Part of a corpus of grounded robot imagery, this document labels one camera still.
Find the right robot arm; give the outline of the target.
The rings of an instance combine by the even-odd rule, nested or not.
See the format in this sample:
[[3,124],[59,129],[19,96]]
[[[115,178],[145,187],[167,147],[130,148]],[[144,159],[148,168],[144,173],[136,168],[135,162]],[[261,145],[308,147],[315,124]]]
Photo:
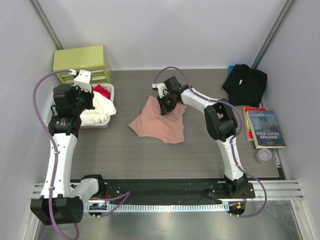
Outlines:
[[158,92],[162,116],[172,112],[178,103],[204,114],[207,132],[217,142],[222,156],[226,194],[231,198],[242,197],[248,186],[248,177],[237,149],[235,136],[238,123],[231,105],[222,99],[208,97],[187,84],[181,85],[176,77],[163,83],[153,83],[152,89]]

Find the pink printed t-shirt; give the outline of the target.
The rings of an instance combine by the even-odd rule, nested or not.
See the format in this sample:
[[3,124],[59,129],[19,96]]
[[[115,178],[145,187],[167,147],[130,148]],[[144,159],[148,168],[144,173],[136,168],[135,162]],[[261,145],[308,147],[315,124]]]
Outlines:
[[128,126],[139,137],[156,138],[165,144],[180,144],[185,141],[183,124],[185,111],[186,107],[178,104],[172,112],[161,115],[157,98],[149,96],[141,114]]

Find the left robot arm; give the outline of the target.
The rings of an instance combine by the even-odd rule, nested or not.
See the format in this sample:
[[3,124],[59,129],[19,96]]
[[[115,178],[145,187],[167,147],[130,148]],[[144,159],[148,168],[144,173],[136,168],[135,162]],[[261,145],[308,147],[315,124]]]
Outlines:
[[71,166],[74,149],[82,124],[80,115],[93,108],[92,92],[78,86],[62,84],[53,89],[57,114],[45,130],[50,137],[50,156],[47,175],[38,199],[30,204],[31,211],[46,226],[52,224],[77,224],[84,214],[84,204],[90,199],[101,200],[106,195],[106,186],[100,174],[85,175],[78,186],[72,188]]

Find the blue garment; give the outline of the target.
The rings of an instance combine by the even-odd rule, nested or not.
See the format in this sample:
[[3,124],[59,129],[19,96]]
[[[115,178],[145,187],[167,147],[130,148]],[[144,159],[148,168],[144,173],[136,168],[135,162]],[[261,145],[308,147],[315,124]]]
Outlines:
[[230,66],[228,67],[228,74],[229,74],[229,75],[231,74],[231,72],[233,71],[234,68],[235,68],[235,65],[230,65]]

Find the black t-shirt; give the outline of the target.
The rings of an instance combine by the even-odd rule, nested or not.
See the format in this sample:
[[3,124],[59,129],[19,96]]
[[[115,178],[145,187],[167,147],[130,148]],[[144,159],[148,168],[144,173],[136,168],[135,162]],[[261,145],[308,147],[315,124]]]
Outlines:
[[234,106],[258,107],[267,88],[268,75],[246,64],[237,64],[226,78],[222,88]]

